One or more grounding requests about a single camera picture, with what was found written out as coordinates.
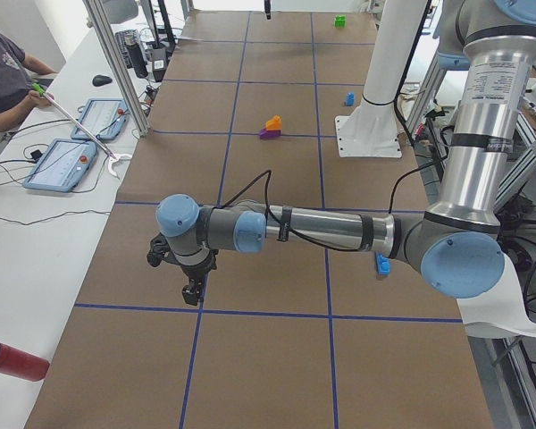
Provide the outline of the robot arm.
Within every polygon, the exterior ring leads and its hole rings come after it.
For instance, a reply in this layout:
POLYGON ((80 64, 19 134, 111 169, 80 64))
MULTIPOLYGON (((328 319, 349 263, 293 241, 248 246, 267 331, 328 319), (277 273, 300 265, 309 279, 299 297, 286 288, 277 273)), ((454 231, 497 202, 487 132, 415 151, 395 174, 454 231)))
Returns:
POLYGON ((220 251, 256 253, 270 237, 379 253, 455 299, 500 285, 512 265, 498 243, 494 205, 536 60, 536 1, 447 1, 440 25, 440 56, 465 61, 468 73, 440 193, 422 214, 373 217, 361 203, 314 211, 242 196, 210 206, 177 194, 156 209, 159 232, 147 262, 178 266, 188 278, 183 298, 193 306, 220 251))

